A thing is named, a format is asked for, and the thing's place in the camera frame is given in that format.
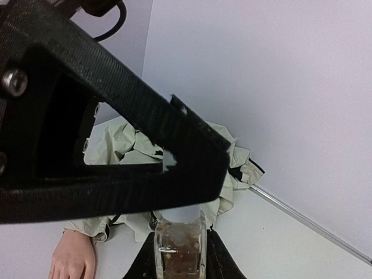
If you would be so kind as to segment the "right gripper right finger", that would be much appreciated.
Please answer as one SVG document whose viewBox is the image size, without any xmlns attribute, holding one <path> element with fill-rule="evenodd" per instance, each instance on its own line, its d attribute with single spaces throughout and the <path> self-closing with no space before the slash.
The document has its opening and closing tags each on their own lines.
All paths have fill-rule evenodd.
<svg viewBox="0 0 372 279">
<path fill-rule="evenodd" d="M 239 269 L 220 236 L 208 229 L 206 254 L 206 278 L 209 279 L 247 279 Z"/>
</svg>

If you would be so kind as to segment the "white nail polish brush cap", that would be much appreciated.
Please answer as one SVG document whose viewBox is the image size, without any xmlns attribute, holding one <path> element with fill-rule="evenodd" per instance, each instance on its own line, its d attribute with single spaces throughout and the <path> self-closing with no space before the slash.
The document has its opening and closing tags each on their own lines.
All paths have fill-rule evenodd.
<svg viewBox="0 0 372 279">
<path fill-rule="evenodd" d="M 163 219 L 176 223 L 191 223 L 200 218 L 200 205 L 189 205 L 160 211 Z"/>
</svg>

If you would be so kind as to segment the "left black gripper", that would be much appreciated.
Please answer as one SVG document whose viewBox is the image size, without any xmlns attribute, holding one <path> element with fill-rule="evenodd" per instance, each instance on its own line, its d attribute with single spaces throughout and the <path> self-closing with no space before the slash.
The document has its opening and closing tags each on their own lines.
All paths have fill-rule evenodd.
<svg viewBox="0 0 372 279">
<path fill-rule="evenodd" d="M 90 180 L 84 152 L 96 97 L 52 47 L 70 34 L 48 1 L 1 6 L 1 185 L 67 185 Z"/>
</svg>

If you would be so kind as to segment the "clear glass nail polish bottle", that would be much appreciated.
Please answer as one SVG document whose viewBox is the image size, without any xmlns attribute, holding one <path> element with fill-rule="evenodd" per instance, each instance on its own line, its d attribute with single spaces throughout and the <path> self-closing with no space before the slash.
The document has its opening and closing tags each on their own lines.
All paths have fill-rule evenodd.
<svg viewBox="0 0 372 279">
<path fill-rule="evenodd" d="M 206 278 L 207 228 L 202 210 L 193 220 L 161 215 L 155 228 L 157 278 Z"/>
</svg>

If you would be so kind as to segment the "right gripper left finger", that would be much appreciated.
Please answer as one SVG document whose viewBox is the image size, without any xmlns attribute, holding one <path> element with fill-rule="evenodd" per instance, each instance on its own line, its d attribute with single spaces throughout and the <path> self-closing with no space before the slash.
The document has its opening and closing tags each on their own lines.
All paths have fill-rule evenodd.
<svg viewBox="0 0 372 279">
<path fill-rule="evenodd" d="M 154 232 L 148 235 L 123 279 L 156 278 L 154 235 Z"/>
</svg>

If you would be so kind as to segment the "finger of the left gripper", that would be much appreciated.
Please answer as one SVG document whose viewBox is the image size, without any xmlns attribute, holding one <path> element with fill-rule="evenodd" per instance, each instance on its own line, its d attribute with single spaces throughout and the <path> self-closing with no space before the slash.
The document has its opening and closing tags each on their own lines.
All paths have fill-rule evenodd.
<svg viewBox="0 0 372 279">
<path fill-rule="evenodd" d="M 1 71 L 26 74 L 1 124 L 1 223 L 80 219 L 211 201 L 228 142 L 178 99 L 166 101 L 70 21 L 1 20 Z M 83 150 L 99 101 L 175 165 L 89 166 Z"/>
</svg>

